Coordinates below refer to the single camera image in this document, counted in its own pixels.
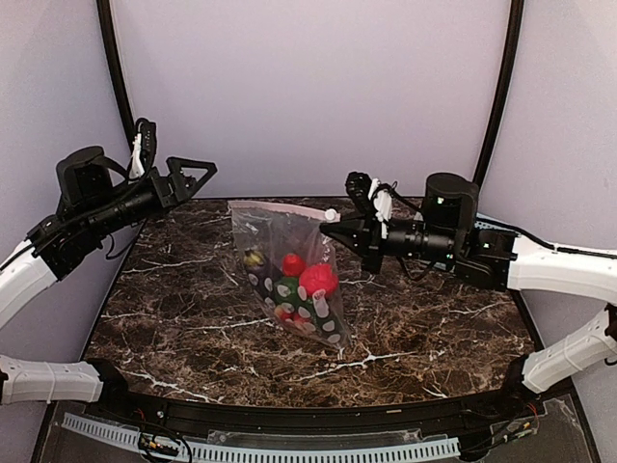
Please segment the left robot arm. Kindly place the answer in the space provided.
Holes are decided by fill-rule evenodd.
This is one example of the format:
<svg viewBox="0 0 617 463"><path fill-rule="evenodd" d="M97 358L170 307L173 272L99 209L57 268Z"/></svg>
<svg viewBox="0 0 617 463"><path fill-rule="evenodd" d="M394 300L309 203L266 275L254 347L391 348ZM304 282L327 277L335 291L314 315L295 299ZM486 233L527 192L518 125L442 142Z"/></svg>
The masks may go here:
<svg viewBox="0 0 617 463"><path fill-rule="evenodd" d="M215 163L179 157L161 176L150 167L136 180L101 146L60 161L57 211L34 226L1 265L1 323L7 325L44 291L73 272L106 237L188 202L216 174ZM127 382L108 361L77 363L1 358L1 402L98 402L116 421L136 412Z"/></svg>

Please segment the green fake avocado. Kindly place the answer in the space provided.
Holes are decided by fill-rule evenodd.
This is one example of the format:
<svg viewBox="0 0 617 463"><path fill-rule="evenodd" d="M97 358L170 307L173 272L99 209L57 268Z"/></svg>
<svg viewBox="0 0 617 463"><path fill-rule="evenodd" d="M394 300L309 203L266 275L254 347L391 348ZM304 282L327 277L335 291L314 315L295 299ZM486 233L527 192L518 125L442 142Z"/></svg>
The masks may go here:
<svg viewBox="0 0 617 463"><path fill-rule="evenodd" d="M273 290L274 315L283 326L309 334L318 331L319 318L314 303L321 304L326 301L324 288L309 295L308 291L300 285L298 278L282 277L274 283Z"/></svg>

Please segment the clear zip top bag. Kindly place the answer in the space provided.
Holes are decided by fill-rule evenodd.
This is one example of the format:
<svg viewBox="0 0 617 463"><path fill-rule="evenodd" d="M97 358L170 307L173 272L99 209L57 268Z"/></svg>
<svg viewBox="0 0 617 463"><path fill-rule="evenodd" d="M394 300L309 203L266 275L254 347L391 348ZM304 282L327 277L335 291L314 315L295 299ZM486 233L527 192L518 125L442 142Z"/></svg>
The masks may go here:
<svg viewBox="0 0 617 463"><path fill-rule="evenodd" d="M332 349L344 348L344 319L335 247L320 231L340 214L295 204L228 203L236 249L264 313L284 330Z"/></svg>

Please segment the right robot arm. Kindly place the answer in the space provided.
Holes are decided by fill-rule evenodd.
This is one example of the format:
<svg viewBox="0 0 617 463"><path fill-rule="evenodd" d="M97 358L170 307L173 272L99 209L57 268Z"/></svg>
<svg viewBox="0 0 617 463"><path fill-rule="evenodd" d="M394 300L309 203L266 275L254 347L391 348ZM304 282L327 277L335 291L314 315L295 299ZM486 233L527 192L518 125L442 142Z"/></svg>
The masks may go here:
<svg viewBox="0 0 617 463"><path fill-rule="evenodd" d="M544 241L515 226L477 216L478 186L451 173L425 182L417 218L392 217L400 196L390 184L352 172L345 183L355 212L321 225L323 234L377 273L384 257L441 265L469 285L543 290L596 299L604 309L562 340L512 361L492 409L511 419L531 398L616 354L616 254Z"/></svg>

